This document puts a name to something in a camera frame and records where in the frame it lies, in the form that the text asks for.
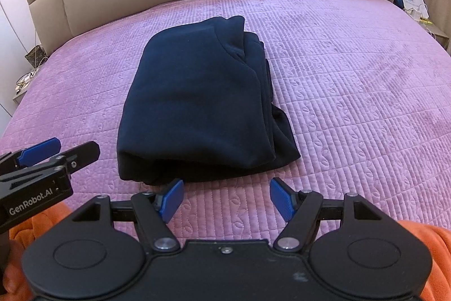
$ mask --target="orange fabric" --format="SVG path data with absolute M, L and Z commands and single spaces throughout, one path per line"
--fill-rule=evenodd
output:
M 10 229 L 10 257 L 3 274 L 3 287 L 8 293 L 0 296 L 0 301 L 31 299 L 32 293 L 20 265 L 22 253 L 36 238 L 67 217 L 69 213 L 70 210 L 64 203 L 58 203 Z
M 399 223 L 429 249 L 432 255 L 432 271 L 421 293 L 423 301 L 451 300 L 451 231 L 421 223 Z

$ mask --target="nightstand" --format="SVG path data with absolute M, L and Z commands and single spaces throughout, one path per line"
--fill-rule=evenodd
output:
M 433 23 L 423 23 L 419 22 L 420 26 L 423 27 L 437 42 L 445 49 L 448 50 L 450 44 L 450 38 L 447 34 L 441 31 L 436 25 Z

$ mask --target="quilted fabric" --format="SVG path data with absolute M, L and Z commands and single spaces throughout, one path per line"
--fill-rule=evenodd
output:
M 53 136 L 63 149 L 97 141 L 100 160 L 73 175 L 72 208 L 99 193 L 124 200 L 147 190 L 120 181 L 116 162 L 143 48 L 168 27 L 234 15 L 265 43 L 274 103 L 287 112 L 302 158 L 275 172 L 188 184 L 170 223 L 177 237 L 274 240 L 285 222 L 269 198 L 273 176 L 328 198 L 355 191 L 394 219 L 451 228 L 451 59 L 385 0 L 183 0 L 112 22 L 52 55 L 0 151 Z

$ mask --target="metal bolt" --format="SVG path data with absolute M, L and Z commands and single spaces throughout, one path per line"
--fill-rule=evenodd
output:
M 294 237 L 282 237 L 278 242 L 280 248 L 285 250 L 292 250 L 299 246 L 299 240 Z
M 170 250 L 177 246 L 177 243 L 170 237 L 162 237 L 161 239 L 155 241 L 154 245 L 160 250 Z
M 224 246 L 223 248 L 221 248 L 221 252 L 223 254 L 231 254 L 233 252 L 233 248 L 231 248 L 230 246 Z

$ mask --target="blue gripper pad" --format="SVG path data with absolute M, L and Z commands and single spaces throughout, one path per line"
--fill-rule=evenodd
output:
M 269 184 L 269 195 L 285 222 L 292 219 L 296 211 L 291 203 L 291 197 L 274 179 Z
M 165 223 L 168 223 L 175 214 L 183 201 L 184 186 L 183 181 L 179 180 L 169 192 L 163 197 L 160 216 Z
M 30 167 L 59 153 L 61 142 L 58 138 L 50 138 L 45 142 L 24 149 L 17 158 L 19 165 Z

